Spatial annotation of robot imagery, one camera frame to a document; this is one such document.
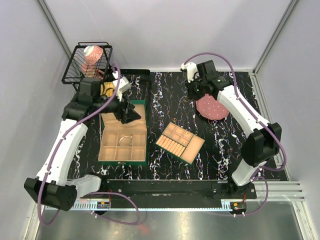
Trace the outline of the small green jewelry tray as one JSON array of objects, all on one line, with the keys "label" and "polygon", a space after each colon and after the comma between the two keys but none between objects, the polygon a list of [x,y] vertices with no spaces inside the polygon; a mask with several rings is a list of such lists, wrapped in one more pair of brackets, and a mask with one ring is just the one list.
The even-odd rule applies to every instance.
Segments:
[{"label": "small green jewelry tray", "polygon": [[170,155],[191,165],[205,140],[192,132],[170,122],[155,144]]}]

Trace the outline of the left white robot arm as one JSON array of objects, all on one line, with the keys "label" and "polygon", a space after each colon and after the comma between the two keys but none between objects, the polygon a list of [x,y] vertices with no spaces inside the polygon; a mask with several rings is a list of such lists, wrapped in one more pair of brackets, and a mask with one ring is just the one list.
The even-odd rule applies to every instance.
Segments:
[{"label": "left white robot arm", "polygon": [[115,79],[111,97],[101,96],[101,82],[97,78],[83,78],[79,91],[64,107],[62,121],[47,160],[35,178],[27,178],[24,189],[37,203],[37,207],[52,207],[68,211],[76,199],[92,193],[103,198],[108,186],[101,178],[87,174],[68,181],[68,171],[78,145],[88,131],[88,121],[99,113],[113,113],[122,124],[140,119],[134,106],[124,98],[131,88],[125,78]]}]

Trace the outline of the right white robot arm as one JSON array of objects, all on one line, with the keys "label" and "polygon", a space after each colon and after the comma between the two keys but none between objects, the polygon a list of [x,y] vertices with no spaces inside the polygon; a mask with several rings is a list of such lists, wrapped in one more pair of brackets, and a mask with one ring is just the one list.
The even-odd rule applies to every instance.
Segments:
[{"label": "right white robot arm", "polygon": [[187,74],[188,96],[192,100],[212,96],[231,113],[246,136],[240,151],[242,160],[227,185],[228,195],[239,198],[257,169],[279,153],[282,128],[258,114],[238,91],[233,78],[218,74],[212,60],[183,63],[181,70]]}]

